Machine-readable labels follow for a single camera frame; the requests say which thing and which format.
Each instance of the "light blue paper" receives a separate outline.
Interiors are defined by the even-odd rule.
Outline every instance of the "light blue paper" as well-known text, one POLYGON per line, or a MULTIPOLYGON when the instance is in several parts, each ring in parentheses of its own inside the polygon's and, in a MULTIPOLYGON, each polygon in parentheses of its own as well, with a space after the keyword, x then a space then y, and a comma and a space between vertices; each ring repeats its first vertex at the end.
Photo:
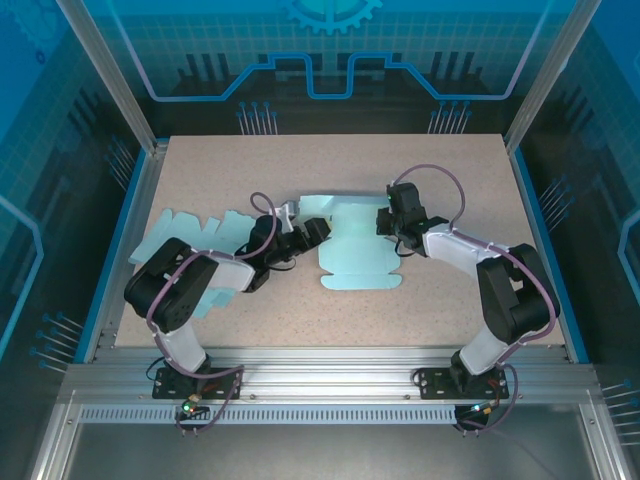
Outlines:
MULTIPOLYGON (((255 220, 248 215, 227 211, 224 220, 209 217, 204 229, 195 215, 165 209, 149 234, 129 257, 131 263, 145 263, 168 239, 183 240, 196 250, 215 250, 233 254, 249 239, 255 220)), ((212 308, 224 308, 235 295, 230 288, 207 288, 200 298, 193 316, 204 318, 212 308)))
POLYGON ((321 216, 330 220, 330 239, 318 247, 320 267, 332 275, 322 277, 331 290, 396 288, 400 275, 390 273, 401 260, 394 244, 376 235, 379 208, 386 197, 312 195, 300 198, 300 218, 321 216))
POLYGON ((231 288, 207 288, 193 312, 195 318, 205 318, 213 307, 224 308, 231 302, 236 291, 231 288))
POLYGON ((219 229, 219 225, 220 220, 209 217, 204 229, 201 229, 200 220, 195 215, 178 212, 174 216, 173 211, 167 208, 162 211, 160 218, 151 231, 138 245, 138 248, 133 251, 129 257, 129 262, 134 264, 145 263, 158 251, 164 242, 172 237, 179 238, 196 250, 208 250, 215 244, 216 231, 219 229))

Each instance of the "robotic arm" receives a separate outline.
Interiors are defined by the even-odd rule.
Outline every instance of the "robotic arm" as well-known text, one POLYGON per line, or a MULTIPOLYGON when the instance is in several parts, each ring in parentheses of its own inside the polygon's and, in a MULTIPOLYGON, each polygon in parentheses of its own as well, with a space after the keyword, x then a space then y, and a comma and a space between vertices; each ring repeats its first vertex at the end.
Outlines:
POLYGON ((559 302, 532 246, 487 244, 453 229, 443 218, 427 217, 412 183, 387 185, 387 196, 390 207, 378 211, 378 235, 395 236, 405 248, 447 262, 478 281, 485 326, 451 359, 451 377, 464 395, 527 335, 550 321, 543 292, 501 251, 515 257, 542 284, 555 317, 560 313, 559 302))
POLYGON ((153 312, 153 323, 157 326, 157 332, 154 332, 156 342, 170 363, 179 366, 184 374, 203 375, 208 371, 207 355, 198 342, 191 321, 207 287, 255 292, 269 279, 275 265, 288 262, 327 239, 330 229, 326 220, 312 218, 303 226, 294 226, 292 220, 296 213, 294 202, 275 209, 276 228, 271 240, 273 217, 259 217, 249 234, 248 243, 236 252, 236 256, 198 254, 182 240, 171 238, 127 283, 125 300, 139 316, 146 318, 168 279, 187 259, 197 256, 190 259, 175 283, 156 302, 153 312), (250 255, 261 248, 259 254, 250 255))

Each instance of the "speckled tabletop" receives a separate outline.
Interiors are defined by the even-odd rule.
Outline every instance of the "speckled tabletop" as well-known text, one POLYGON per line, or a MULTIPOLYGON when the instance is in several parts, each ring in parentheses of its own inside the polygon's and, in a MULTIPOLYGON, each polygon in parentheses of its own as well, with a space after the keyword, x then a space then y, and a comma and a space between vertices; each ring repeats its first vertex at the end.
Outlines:
MULTIPOLYGON (((165 208, 222 218, 254 214, 249 195, 276 205, 305 194, 377 194, 406 168, 437 163, 467 195, 458 227, 507 245, 533 244, 509 159, 499 135, 309 135, 172 137, 147 231, 165 208)), ((453 183, 439 172, 409 177, 430 216, 459 208, 453 183)), ((316 252, 294 270, 272 274, 256 293, 194 320, 205 346, 436 346, 467 343, 482 327, 478 286, 453 267, 414 256, 396 271, 393 290, 332 291, 316 252)), ((563 343, 556 328, 545 343, 563 343)), ((127 305, 116 344, 152 346, 144 321, 127 305)))

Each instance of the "black joint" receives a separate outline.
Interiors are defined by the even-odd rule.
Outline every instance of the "black joint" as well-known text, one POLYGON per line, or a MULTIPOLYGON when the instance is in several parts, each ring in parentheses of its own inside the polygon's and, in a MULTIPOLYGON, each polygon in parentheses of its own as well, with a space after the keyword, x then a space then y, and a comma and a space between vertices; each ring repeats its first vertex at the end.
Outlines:
POLYGON ((389 208, 378 210, 376 234, 395 236, 405 248, 426 257, 422 236, 430 228, 447 223, 447 220, 427 216, 427 211, 420 203, 418 189, 413 183, 387 185, 387 198, 389 208))
MULTIPOLYGON (((276 233, 267 247, 258 255, 245 260, 256 271, 245 292, 252 293, 258 290, 269 279, 272 267, 312 250, 324 242, 331 233, 331 228, 324 218, 311 218, 304 223, 304 227, 306 231, 296 226, 293 227, 292 232, 282 233, 282 222, 277 220, 276 233)), ((260 248, 269 237, 272 228, 273 217, 271 215, 263 215, 258 218, 249 234, 246 251, 252 252, 260 248)))
MULTIPOLYGON (((542 266, 536 250, 526 244, 509 253, 520 260, 540 281, 551 296, 554 314, 560 314, 560 303, 542 266)), ((536 286, 508 259, 488 258, 477 265, 478 284, 484 319, 491 333, 506 344, 522 335, 542 329, 549 322, 549 310, 536 286), (522 282, 515 289, 511 282, 522 282)))
MULTIPOLYGON (((124 298, 139 316, 147 316, 152 303, 167 283, 166 276, 173 275, 191 255, 193 252, 189 245, 177 238, 170 238, 129 280, 124 298)), ((168 333, 177 330, 189 320, 217 267, 215 260, 201 256, 182 272, 153 314, 153 321, 160 331, 168 333)))

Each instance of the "mounting plate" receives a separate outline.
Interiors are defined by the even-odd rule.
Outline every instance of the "mounting plate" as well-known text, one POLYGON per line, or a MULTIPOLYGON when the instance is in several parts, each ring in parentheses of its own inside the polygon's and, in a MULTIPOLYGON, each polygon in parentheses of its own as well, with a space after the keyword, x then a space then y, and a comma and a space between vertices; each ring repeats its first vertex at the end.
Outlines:
POLYGON ((464 395, 458 391, 448 368, 420 368, 413 374, 413 383, 420 389, 422 400, 492 400, 496 398, 496 391, 489 385, 490 380, 498 384, 504 381, 504 386, 498 389, 500 399, 509 398, 509 388, 503 370, 493 369, 478 377, 475 385, 470 385, 464 395))
MULTIPOLYGON (((207 373, 219 373, 227 370, 226 368, 210 368, 207 373)), ((224 400, 229 394, 229 390, 233 386, 236 379, 235 375, 226 375, 221 378, 209 380, 198 388, 198 380, 186 377, 173 368, 163 367, 156 371, 156 379, 153 386, 151 396, 156 400, 185 400, 189 395, 198 391, 203 391, 203 400, 224 400)), ((231 396, 232 400, 240 398, 240 386, 231 396)))

